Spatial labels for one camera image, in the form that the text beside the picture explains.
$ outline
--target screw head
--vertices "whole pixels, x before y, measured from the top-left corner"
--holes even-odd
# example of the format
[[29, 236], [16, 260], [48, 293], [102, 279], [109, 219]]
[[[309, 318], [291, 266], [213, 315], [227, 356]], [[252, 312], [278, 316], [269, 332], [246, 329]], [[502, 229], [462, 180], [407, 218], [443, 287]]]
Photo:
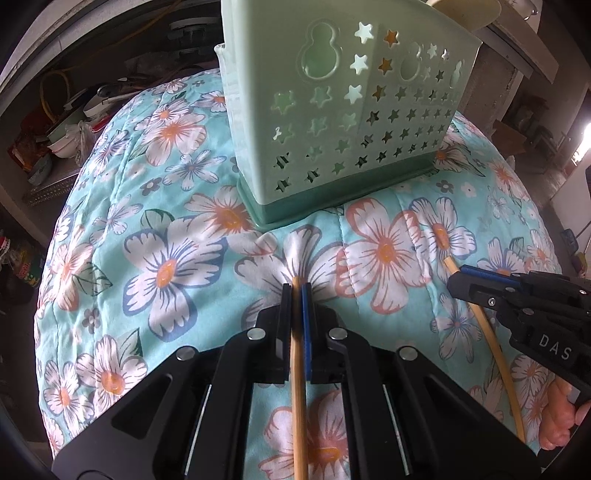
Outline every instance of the screw head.
[[403, 346], [399, 351], [398, 354], [402, 360], [406, 360], [408, 362], [412, 362], [416, 360], [418, 357], [418, 352], [415, 348], [411, 346]]
[[266, 331], [263, 330], [262, 328], [251, 328], [250, 330], [248, 330], [248, 332], [246, 333], [246, 336], [248, 337], [249, 340], [263, 340], [263, 338], [266, 335]]
[[331, 328], [329, 331], [329, 337], [333, 340], [344, 340], [347, 338], [347, 330], [341, 327]]
[[177, 360], [185, 362], [191, 360], [195, 356], [195, 349], [192, 346], [182, 346], [176, 352]]

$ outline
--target floral quilt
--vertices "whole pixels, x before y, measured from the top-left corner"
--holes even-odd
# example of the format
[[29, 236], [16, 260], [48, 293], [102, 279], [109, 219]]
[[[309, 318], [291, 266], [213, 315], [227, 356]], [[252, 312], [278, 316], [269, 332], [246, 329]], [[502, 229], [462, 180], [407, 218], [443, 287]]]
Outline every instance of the floral quilt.
[[[59, 217], [35, 315], [39, 403], [54, 453], [178, 347], [252, 326], [299, 276], [371, 344], [414, 345], [507, 428], [498, 369], [442, 260], [504, 274], [558, 271], [526, 189], [457, 113], [431, 176], [260, 233], [236, 191], [219, 71], [166, 83], [110, 122]], [[508, 345], [531, 447], [551, 374]], [[245, 478], [293, 474], [289, 388], [256, 385]], [[313, 479], [345, 478], [337, 386], [308, 388]]]

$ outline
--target basket base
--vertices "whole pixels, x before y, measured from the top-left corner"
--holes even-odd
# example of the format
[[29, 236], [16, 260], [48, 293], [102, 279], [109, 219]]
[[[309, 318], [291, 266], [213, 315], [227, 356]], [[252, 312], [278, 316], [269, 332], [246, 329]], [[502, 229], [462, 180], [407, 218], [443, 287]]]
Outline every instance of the basket base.
[[349, 175], [319, 187], [305, 190], [267, 205], [256, 202], [240, 175], [238, 193], [257, 230], [266, 232], [297, 222], [323, 208], [340, 205], [433, 169], [435, 152], [407, 158], [390, 165]]

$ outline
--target human hand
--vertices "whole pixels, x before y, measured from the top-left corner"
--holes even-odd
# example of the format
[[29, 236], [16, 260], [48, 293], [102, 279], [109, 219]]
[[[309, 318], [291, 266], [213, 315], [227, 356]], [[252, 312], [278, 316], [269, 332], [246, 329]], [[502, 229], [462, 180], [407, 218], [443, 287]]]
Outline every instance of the human hand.
[[588, 401], [576, 410], [567, 398], [572, 389], [572, 385], [559, 377], [548, 387], [548, 404], [542, 411], [539, 436], [540, 447], [544, 450], [565, 446], [570, 440], [569, 429], [575, 424], [581, 425], [591, 407]]

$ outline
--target green plastic basket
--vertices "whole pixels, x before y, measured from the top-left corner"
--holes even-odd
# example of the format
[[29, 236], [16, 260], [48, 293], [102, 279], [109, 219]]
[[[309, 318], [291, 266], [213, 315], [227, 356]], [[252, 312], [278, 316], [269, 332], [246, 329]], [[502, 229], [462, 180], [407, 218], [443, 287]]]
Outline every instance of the green plastic basket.
[[222, 0], [239, 191], [260, 229], [433, 167], [480, 47], [420, 0]]

